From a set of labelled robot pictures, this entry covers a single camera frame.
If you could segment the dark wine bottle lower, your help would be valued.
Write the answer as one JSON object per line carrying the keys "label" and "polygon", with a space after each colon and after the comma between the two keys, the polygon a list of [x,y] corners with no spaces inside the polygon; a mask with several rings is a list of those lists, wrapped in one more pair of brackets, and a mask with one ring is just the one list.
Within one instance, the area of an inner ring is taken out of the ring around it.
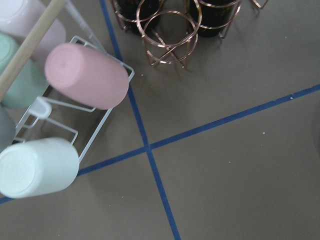
{"label": "dark wine bottle lower", "polygon": [[[141,0],[116,0],[117,11],[121,15],[120,19],[124,30],[130,30],[135,34],[140,31],[137,26],[137,10]],[[160,10],[160,0],[144,0],[139,10],[139,20],[142,28],[148,20]]]}

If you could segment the dark wine bottle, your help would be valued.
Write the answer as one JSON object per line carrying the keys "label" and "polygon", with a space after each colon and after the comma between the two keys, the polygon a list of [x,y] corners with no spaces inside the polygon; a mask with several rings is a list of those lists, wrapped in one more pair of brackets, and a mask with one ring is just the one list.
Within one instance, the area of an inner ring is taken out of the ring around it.
{"label": "dark wine bottle", "polygon": [[240,0],[189,0],[188,13],[199,24],[200,37],[224,39],[240,5]]}
{"label": "dark wine bottle", "polygon": [[[120,19],[124,30],[130,30],[135,34],[140,31],[137,26],[137,10],[141,0],[116,0],[117,11],[121,15]],[[160,10],[160,0],[144,0],[139,10],[139,20],[142,28],[148,20]]]}

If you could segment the dark wine bottle upper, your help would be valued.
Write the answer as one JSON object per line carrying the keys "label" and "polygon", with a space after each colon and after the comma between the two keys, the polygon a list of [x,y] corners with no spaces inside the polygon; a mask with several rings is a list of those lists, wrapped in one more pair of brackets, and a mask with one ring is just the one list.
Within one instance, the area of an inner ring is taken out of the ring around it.
{"label": "dark wine bottle upper", "polygon": [[199,24],[200,37],[224,39],[240,5],[240,0],[189,0],[188,13]]}

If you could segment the white plastic cup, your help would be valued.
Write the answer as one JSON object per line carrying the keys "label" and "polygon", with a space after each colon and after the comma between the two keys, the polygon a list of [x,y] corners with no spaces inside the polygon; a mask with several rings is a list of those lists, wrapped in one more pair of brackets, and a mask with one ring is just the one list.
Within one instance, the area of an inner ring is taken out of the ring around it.
{"label": "white plastic cup", "polygon": [[63,138],[13,144],[0,154],[0,192],[21,199],[62,191],[75,180],[79,165],[76,148]]}

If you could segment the mint green plastic cup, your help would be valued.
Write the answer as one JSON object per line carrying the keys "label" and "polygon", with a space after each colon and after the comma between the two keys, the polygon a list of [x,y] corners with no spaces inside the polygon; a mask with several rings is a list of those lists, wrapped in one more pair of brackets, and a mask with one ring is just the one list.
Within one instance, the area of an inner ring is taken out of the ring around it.
{"label": "mint green plastic cup", "polygon": [[[19,48],[9,35],[0,35],[0,72],[2,73]],[[9,109],[29,107],[34,100],[43,95],[49,84],[42,70],[30,59],[18,74],[5,97],[0,102]]]}

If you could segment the grey plastic cup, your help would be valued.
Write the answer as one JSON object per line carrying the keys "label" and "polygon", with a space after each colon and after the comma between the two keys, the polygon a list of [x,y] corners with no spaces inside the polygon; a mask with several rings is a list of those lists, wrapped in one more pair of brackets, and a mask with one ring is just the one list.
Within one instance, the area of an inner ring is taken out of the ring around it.
{"label": "grey plastic cup", "polygon": [[0,106],[0,151],[10,146],[16,134],[16,125],[7,111]]}

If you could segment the pale pink plastic cup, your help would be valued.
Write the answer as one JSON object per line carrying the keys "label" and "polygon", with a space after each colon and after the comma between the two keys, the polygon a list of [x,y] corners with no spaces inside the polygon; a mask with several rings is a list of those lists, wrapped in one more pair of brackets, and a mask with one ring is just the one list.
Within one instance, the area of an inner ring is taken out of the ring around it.
{"label": "pale pink plastic cup", "polygon": [[[2,0],[0,32],[22,44],[45,9],[46,6],[40,0]],[[56,19],[33,51],[31,59],[38,63],[45,62],[51,50],[65,41],[66,30]]]}

